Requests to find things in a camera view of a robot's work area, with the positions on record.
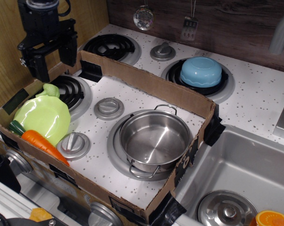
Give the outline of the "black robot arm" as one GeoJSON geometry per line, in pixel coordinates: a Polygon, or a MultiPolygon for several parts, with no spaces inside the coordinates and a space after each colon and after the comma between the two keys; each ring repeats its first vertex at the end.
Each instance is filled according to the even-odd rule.
{"type": "Polygon", "coordinates": [[[45,57],[58,51],[60,61],[74,66],[77,58],[76,21],[60,21],[71,12],[71,3],[66,1],[68,9],[59,13],[58,0],[19,0],[18,9],[26,37],[18,44],[22,65],[31,75],[42,81],[50,82],[45,57]]]}

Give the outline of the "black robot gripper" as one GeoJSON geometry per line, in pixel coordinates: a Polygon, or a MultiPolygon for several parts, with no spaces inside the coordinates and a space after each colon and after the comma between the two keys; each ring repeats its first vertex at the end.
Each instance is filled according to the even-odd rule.
{"type": "Polygon", "coordinates": [[[20,17],[26,37],[17,48],[26,60],[31,75],[41,82],[50,82],[45,55],[58,50],[62,63],[74,66],[77,58],[77,32],[75,20],[59,20],[70,9],[60,14],[57,6],[19,6],[20,17]]]}

